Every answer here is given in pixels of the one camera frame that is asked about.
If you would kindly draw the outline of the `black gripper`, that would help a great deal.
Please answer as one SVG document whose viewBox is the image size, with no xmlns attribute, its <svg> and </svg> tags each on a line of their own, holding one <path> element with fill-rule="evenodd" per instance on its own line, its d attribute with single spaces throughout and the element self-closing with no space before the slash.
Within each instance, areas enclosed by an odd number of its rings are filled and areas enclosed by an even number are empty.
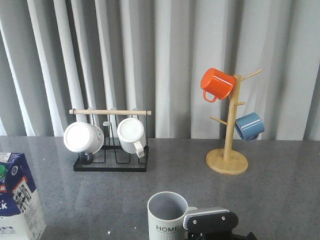
<svg viewBox="0 0 320 240">
<path fill-rule="evenodd" d="M 238 216 L 223 207 L 188 210 L 183 219 L 183 228 L 188 240 L 257 240 L 250 232 L 247 236 L 233 234 L 239 223 Z"/>
</svg>

